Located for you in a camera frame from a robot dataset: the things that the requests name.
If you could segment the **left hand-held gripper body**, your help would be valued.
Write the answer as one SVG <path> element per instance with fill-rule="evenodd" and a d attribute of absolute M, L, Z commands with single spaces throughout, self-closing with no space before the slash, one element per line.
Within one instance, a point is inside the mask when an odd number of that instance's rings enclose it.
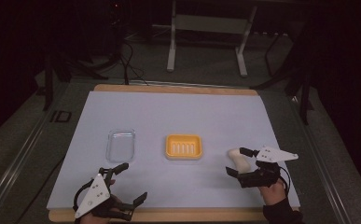
<path fill-rule="evenodd" d="M 107 173 L 108 169 L 100 168 L 98 174 L 76 192 L 73 206 L 76 221 L 80 221 L 88 213 L 95 217 L 111 217 L 126 221 L 132 219 L 132 211 L 124 211 L 124 203 L 118 203 L 111 197 L 110 180 L 113 175 Z M 111 207 L 120 211 L 110 211 Z"/>

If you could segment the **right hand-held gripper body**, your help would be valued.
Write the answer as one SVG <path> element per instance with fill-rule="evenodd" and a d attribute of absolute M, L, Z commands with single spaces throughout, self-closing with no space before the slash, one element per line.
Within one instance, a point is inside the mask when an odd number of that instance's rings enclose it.
<path fill-rule="evenodd" d="M 281 161 L 293 161 L 298 154 L 274 147 L 263 147 L 256 158 L 257 169 L 251 173 L 239 174 L 238 181 L 243 188 L 269 187 L 281 177 Z"/>

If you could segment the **black metal stand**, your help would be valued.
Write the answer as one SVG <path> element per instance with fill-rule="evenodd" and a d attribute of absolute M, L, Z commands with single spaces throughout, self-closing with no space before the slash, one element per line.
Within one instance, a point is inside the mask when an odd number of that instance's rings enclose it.
<path fill-rule="evenodd" d="M 272 73 L 268 53 L 284 34 L 287 34 L 293 41 L 293 46 L 284 62 Z M 282 32 L 274 38 L 264 54 L 264 60 L 271 79 L 250 87 L 251 90 L 264 90 L 288 78 L 285 94 L 295 98 L 297 93 L 301 92 L 299 116 L 305 125 L 308 125 L 307 111 L 312 80 L 312 59 L 316 55 L 316 47 L 310 42 L 310 37 L 311 28 L 307 21 L 285 21 Z"/>

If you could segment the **black floor bracket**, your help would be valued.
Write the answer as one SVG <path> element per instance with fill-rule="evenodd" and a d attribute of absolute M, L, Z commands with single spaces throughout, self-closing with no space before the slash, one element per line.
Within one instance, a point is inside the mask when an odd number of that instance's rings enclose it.
<path fill-rule="evenodd" d="M 72 113 L 68 111 L 55 110 L 50 118 L 50 122 L 68 122 Z"/>

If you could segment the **light blue table mat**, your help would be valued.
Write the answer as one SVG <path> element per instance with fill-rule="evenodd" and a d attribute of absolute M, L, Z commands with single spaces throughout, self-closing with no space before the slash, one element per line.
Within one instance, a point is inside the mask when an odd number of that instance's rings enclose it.
<path fill-rule="evenodd" d="M 73 205 L 78 189 L 108 166 L 108 134 L 135 131 L 135 153 L 112 191 L 132 202 L 145 193 L 144 208 L 252 208 L 263 204 L 256 188 L 244 189 L 227 175 L 228 152 L 236 147 L 277 147 L 258 96 L 129 93 L 89 94 L 47 208 Z M 196 134 L 203 154 L 196 161 L 170 161 L 165 140 L 174 133 Z"/>

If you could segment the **clear plastic container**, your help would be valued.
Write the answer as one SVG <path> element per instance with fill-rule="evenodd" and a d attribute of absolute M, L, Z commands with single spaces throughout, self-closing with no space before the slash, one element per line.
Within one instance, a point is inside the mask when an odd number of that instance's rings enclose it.
<path fill-rule="evenodd" d="M 105 157 L 109 162 L 129 162 L 134 157 L 135 131 L 114 129 L 108 134 Z"/>

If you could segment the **yellow soap dish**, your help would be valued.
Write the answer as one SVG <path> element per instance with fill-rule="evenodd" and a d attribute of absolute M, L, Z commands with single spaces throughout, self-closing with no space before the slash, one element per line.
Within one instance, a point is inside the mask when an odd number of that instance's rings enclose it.
<path fill-rule="evenodd" d="M 169 160 L 198 160 L 203 155 L 201 138 L 196 134 L 169 134 L 165 156 Z"/>

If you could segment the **white soap bar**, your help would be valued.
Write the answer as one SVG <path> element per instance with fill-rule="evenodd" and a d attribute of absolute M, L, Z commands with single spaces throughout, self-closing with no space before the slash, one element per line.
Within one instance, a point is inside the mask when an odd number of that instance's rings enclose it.
<path fill-rule="evenodd" d="M 228 151 L 228 156 L 232 159 L 236 170 L 240 174 L 248 173 L 251 170 L 250 163 L 238 148 L 230 149 Z"/>

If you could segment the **person's right hand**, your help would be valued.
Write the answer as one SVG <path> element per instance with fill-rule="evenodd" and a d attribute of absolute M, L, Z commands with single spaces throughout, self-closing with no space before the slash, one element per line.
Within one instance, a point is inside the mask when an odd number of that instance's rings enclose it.
<path fill-rule="evenodd" d="M 285 184 L 281 180 L 278 180 L 269 187 L 259 187 L 258 189 L 266 206 L 288 203 L 285 193 Z"/>

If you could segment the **white metal stand frame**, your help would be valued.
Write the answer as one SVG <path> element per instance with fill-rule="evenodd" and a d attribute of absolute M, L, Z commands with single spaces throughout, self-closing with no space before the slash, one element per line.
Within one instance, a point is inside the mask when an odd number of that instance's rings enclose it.
<path fill-rule="evenodd" d="M 251 7 L 247 19 L 232 19 L 178 14 L 176 12 L 176 3 L 176 0 L 172 0 L 171 39 L 166 70 L 168 72 L 173 72 L 175 68 L 177 30 L 222 33 L 242 36 L 241 44 L 235 48 L 235 55 L 240 76 L 247 77 L 248 72 L 243 52 L 247 39 L 251 34 L 251 28 L 257 14 L 257 6 Z"/>

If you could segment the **black tripod stand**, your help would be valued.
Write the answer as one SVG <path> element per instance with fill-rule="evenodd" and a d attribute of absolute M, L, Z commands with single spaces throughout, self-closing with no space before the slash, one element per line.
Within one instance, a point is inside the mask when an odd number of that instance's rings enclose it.
<path fill-rule="evenodd" d="M 44 27 L 45 109 L 53 103 L 53 78 L 68 82 L 74 70 L 104 80 L 98 72 L 119 61 L 125 5 L 119 0 L 52 0 Z"/>

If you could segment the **metal floor rail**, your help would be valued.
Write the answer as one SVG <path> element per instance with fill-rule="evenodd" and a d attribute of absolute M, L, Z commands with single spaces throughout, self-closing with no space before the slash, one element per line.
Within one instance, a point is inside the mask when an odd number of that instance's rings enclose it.
<path fill-rule="evenodd" d="M 353 224 L 350 209 L 347 208 L 347 193 L 344 181 L 354 173 L 354 165 L 336 128 L 326 115 L 320 103 L 307 102 L 306 120 L 301 118 L 301 101 L 297 96 L 290 102 L 299 116 L 301 130 L 305 136 L 307 151 L 319 176 L 320 184 L 340 224 Z"/>
<path fill-rule="evenodd" d="M 69 140 L 68 126 L 53 121 L 63 96 L 46 111 L 32 96 L 0 128 L 0 224 L 52 224 L 47 203 Z"/>

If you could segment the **person's left hand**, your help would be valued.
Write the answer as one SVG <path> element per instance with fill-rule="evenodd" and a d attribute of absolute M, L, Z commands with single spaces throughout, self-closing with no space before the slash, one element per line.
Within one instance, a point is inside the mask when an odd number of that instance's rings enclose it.
<path fill-rule="evenodd" d="M 110 185 L 114 185 L 116 183 L 115 179 L 110 180 Z M 121 200 L 116 196 L 111 196 L 116 202 L 121 203 Z M 119 212 L 120 210 L 111 207 L 110 211 Z M 80 224 L 110 224 L 111 217 L 95 217 L 92 213 L 86 214 L 84 217 L 80 219 Z"/>

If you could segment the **black thin-legged stand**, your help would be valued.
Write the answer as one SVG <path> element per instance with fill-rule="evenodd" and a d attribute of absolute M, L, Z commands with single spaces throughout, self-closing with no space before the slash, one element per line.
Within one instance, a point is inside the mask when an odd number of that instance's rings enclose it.
<path fill-rule="evenodd" d="M 293 41 L 287 34 L 277 34 L 272 38 L 264 54 L 264 62 L 270 77 L 273 77 L 282 67 L 292 45 Z"/>

